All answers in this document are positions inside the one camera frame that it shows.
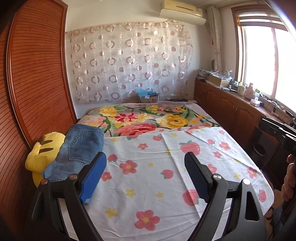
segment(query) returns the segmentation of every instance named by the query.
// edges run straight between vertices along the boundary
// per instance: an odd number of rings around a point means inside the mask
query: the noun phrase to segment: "person's hand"
[[[287,162],[290,163],[287,168],[287,175],[284,179],[284,184],[281,187],[281,194],[285,201],[289,201],[293,197],[293,188],[295,187],[296,177],[294,176],[294,156],[289,155],[287,158]]]

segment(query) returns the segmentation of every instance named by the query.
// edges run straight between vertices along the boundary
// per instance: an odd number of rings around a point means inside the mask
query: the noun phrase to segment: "yellow plush toy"
[[[33,181],[38,187],[43,179],[41,173],[51,163],[59,152],[60,147],[64,143],[65,135],[58,132],[46,134],[44,139],[37,142],[32,151],[28,154],[25,167],[32,171]]]

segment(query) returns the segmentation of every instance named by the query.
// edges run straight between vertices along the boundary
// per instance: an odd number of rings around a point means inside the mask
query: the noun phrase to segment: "trash bin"
[[[258,166],[259,169],[263,167],[263,158],[266,155],[266,151],[260,144],[255,144],[250,152],[250,158]]]

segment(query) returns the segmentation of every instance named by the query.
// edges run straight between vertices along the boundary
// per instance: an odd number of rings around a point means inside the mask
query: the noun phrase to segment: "air conditioner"
[[[195,25],[205,24],[205,19],[202,18],[202,9],[173,0],[163,0],[161,18],[174,19]]]

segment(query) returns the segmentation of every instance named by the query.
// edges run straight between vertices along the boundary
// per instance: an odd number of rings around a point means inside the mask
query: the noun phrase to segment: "metal screw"
[[[251,184],[251,182],[250,182],[249,179],[246,179],[246,178],[245,178],[245,179],[243,179],[242,181],[243,181],[243,183],[246,184],[246,185],[250,185],[250,184]]]
[[[213,175],[213,178],[215,179],[215,180],[221,180],[221,176],[219,175],[219,174],[214,174]]]
[[[48,180],[47,179],[42,179],[42,181],[40,182],[42,185],[45,185],[48,183]]]
[[[74,180],[76,180],[78,178],[78,175],[77,174],[71,174],[69,176],[69,178],[70,178],[70,180],[74,181]]]

